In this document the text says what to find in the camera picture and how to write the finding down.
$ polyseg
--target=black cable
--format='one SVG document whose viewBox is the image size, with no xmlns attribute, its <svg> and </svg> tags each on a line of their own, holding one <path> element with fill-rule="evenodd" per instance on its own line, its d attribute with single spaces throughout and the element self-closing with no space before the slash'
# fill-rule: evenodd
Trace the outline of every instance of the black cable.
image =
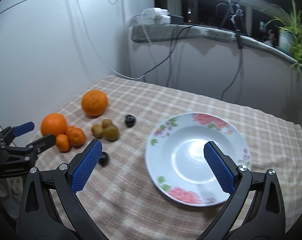
<svg viewBox="0 0 302 240">
<path fill-rule="evenodd" d="M 172 47 L 173 47 L 173 38 L 175 35 L 175 29 L 178 28 L 179 25 L 177 25 L 174 29 L 172 29 L 172 34 L 171 34 L 171 39 L 170 39 L 170 49 L 169 49 L 169 53 L 172 51 Z M 166 83 L 166 87 L 169 87 L 169 83 L 170 83 L 170 79 L 172 76 L 172 57 L 169 57 L 169 75 L 167 78 L 167 83 Z"/>
<path fill-rule="evenodd" d="M 222 92 L 222 94 L 221 94 L 221 97 L 220 97 L 220 100 L 221 100 L 221 101 L 222 101 L 223 98 L 224 98 L 224 94 L 227 92 L 227 90 L 230 89 L 231 86 L 233 86 L 234 82 L 235 82 L 236 79 L 238 78 L 238 75 L 239 75 L 240 70 L 241 70 L 242 63 L 243 63 L 243 51 L 242 51 L 242 49 L 240 49 L 240 61 L 239 61 L 239 63 L 238 63 L 238 69 L 236 70 L 235 76 L 234 76 L 232 82 L 230 83 L 230 85 L 228 85 L 227 88 L 223 90 L 223 92 Z"/>
<path fill-rule="evenodd" d="M 148 70 L 147 72 L 145 72 L 144 75 L 146 75 L 146 74 L 148 74 L 149 72 L 151 72 L 152 70 L 156 69 L 158 66 L 160 66 L 161 64 L 163 64 L 165 61 L 167 61 L 167 60 L 171 57 L 172 53 L 173 53 L 174 50 L 175 50 L 175 47 L 177 46 L 178 39 L 179 39 L 179 36 L 180 36 L 180 34 L 181 34 L 182 31 L 184 31 L 184 30 L 187 29 L 187 28 L 191 28 L 191 27 L 194 27 L 194 26 L 200 26 L 200 25 L 203 25 L 203 23 L 201 23 L 201 24 L 196 24 L 196 25 L 191 25 L 191 26 L 185 27 L 185 28 L 183 28 L 182 30 L 180 30 L 179 33 L 178 33 L 177 36 L 176 36 L 175 44 L 174 44 L 174 46 L 173 46 L 173 48 L 172 48 L 172 51 L 170 51 L 169 55 L 168 55 L 163 61 L 161 61 L 158 65 L 154 66 L 153 68 L 151 68 L 150 70 Z"/>
</svg>

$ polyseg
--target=green plant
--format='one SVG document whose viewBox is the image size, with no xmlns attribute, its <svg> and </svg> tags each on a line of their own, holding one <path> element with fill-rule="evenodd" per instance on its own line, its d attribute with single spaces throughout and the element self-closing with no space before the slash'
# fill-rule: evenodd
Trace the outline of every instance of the green plant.
<svg viewBox="0 0 302 240">
<path fill-rule="evenodd" d="M 293 53 L 293 57 L 297 60 L 297 62 L 293 63 L 290 66 L 290 68 L 296 67 L 297 78 L 299 78 L 301 73 L 301 64 L 302 64 L 302 41 L 298 42 L 296 40 L 292 44 L 291 51 Z"/>
<path fill-rule="evenodd" d="M 302 64 L 302 23 L 301 23 L 301 14 L 302 11 L 297 11 L 296 3 L 294 0 L 292 2 L 292 9 L 290 9 L 290 14 L 288 14 L 285 10 L 280 8 L 283 12 L 283 16 L 275 17 L 274 19 L 268 21 L 266 25 L 268 25 L 272 21 L 278 21 L 282 23 L 283 27 L 278 27 L 280 31 L 289 32 L 294 36 L 294 42 L 291 46 L 291 51 L 293 53 L 293 57 L 297 60 L 297 62 L 293 63 L 290 68 L 296 67 L 297 77 L 299 78 L 301 73 L 301 65 Z"/>
<path fill-rule="evenodd" d="M 278 27 L 283 32 L 289 32 L 294 35 L 295 38 L 302 39 L 302 23 L 301 23 L 301 14 L 302 11 L 297 11 L 296 3 L 294 0 L 292 2 L 292 9 L 290 9 L 290 14 L 288 14 L 285 10 L 283 10 L 280 6 L 275 5 L 276 7 L 280 8 L 283 12 L 283 16 L 275 17 L 272 20 L 269 20 L 266 25 L 268 25 L 272 21 L 281 22 L 284 27 Z"/>
</svg>

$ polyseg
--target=tablecloth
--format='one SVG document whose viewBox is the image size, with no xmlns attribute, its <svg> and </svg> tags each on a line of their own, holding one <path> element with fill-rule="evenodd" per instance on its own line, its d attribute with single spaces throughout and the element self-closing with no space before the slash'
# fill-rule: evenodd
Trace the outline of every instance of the tablecloth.
<svg viewBox="0 0 302 240">
<path fill-rule="evenodd" d="M 101 139 L 110 163 L 97 165 L 78 198 L 93 221 L 109 239 L 196 239 L 221 210 L 220 206 L 189 207 L 164 196 L 152 183 L 144 159 L 147 138 L 163 120 L 186 112 L 219 116 L 233 124 L 246 140 L 252 155 L 252 171 L 273 168 L 281 185 L 288 230 L 302 213 L 302 129 L 260 110 L 238 106 L 206 96 L 109 76 L 89 90 L 99 89 L 109 99 L 106 112 L 98 118 L 87 117 L 80 107 L 79 95 L 60 113 L 69 125 L 82 128 L 87 142 L 79 149 L 59 153 L 56 147 L 41 153 L 36 166 L 56 169 L 68 163 L 93 139 L 91 126 L 112 119 L 120 132 L 116 142 Z M 136 117 L 127 128 L 127 114 Z M 249 194 L 233 228 L 241 225 L 252 201 Z M 53 192 L 65 225 L 72 228 L 58 197 Z"/>
</svg>

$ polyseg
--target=potted plant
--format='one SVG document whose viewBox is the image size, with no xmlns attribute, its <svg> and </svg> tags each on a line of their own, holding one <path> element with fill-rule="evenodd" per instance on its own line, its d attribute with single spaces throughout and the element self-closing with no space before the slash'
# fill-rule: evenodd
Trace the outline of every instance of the potted plant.
<svg viewBox="0 0 302 240">
<path fill-rule="evenodd" d="M 302 64 L 302 23 L 301 14 L 302 11 L 297 11 L 296 4 L 294 0 L 292 2 L 292 10 L 290 14 L 284 11 L 280 6 L 274 4 L 280 8 L 283 12 L 283 16 L 275 17 L 274 19 L 268 21 L 268 25 L 272 21 L 278 21 L 283 24 L 283 27 L 279 28 L 279 47 L 284 51 L 292 53 L 294 58 L 298 61 L 291 65 L 292 67 L 297 67 L 298 73 L 300 73 L 300 64 Z"/>
</svg>

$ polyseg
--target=plate rim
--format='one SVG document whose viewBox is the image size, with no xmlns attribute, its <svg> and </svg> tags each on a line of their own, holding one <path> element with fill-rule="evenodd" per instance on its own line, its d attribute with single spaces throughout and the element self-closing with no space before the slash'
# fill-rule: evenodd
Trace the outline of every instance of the plate rim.
<svg viewBox="0 0 302 240">
<path fill-rule="evenodd" d="M 214 202 L 214 203 L 210 203 L 210 204 L 191 204 L 191 203 L 186 203 L 186 202 L 183 202 L 181 200 L 178 200 L 174 197 L 172 197 L 171 195 L 169 195 L 167 192 L 165 192 L 161 187 L 159 187 L 155 181 L 155 178 L 153 178 L 151 176 L 151 169 L 150 169 L 150 166 L 149 166 L 149 163 L 148 163 L 148 160 L 147 160 L 147 155 L 149 155 L 148 153 L 148 148 L 151 144 L 151 140 L 153 138 L 152 135 L 154 135 L 154 133 L 156 132 L 156 130 L 158 129 L 158 126 L 161 125 L 163 122 L 166 122 L 168 121 L 169 119 L 172 119 L 172 118 L 175 118 L 175 117 L 178 117 L 178 116 L 181 116 L 181 115 L 184 115 L 184 114 L 206 114 L 206 115 L 210 115 L 210 116 L 214 116 L 216 118 L 219 118 L 221 120 L 223 120 L 224 122 L 226 122 L 228 125 L 232 126 L 239 134 L 240 136 L 243 138 L 244 140 L 244 143 L 246 145 L 246 148 L 248 149 L 249 153 L 250 153 L 250 156 L 251 156 L 251 151 L 250 151 L 250 148 L 249 146 L 247 145 L 246 143 L 246 140 L 244 139 L 244 137 L 242 136 L 242 134 L 240 133 L 240 131 L 233 125 L 231 124 L 229 121 L 226 121 L 225 119 L 221 118 L 221 117 L 218 117 L 216 115 L 213 115 L 213 114 L 208 114 L 208 113 L 199 113 L 199 112 L 187 112 L 187 113 L 182 113 L 182 114 L 177 114 L 177 115 L 174 115 L 174 116 L 171 116 L 167 119 L 164 119 L 163 121 L 159 122 L 157 124 L 157 126 L 151 131 L 150 135 L 149 135 L 149 138 L 147 140 L 147 145 L 146 145 L 146 148 L 145 148 L 145 154 L 144 154 L 144 159 L 145 159 L 145 163 L 146 163 L 146 167 L 147 167 L 147 171 L 149 173 L 149 177 L 151 178 L 153 184 L 164 194 L 166 195 L 167 197 L 169 197 L 170 199 L 176 201 L 176 202 L 179 202 L 181 204 L 184 204 L 184 205 L 188 205 L 188 206 L 193 206 L 193 207 L 210 207 L 210 206 L 216 206 L 216 205 L 219 205 L 219 204 L 222 204 L 222 203 L 225 203 L 228 199 L 226 199 L 225 201 L 220 201 L 220 202 Z"/>
</svg>

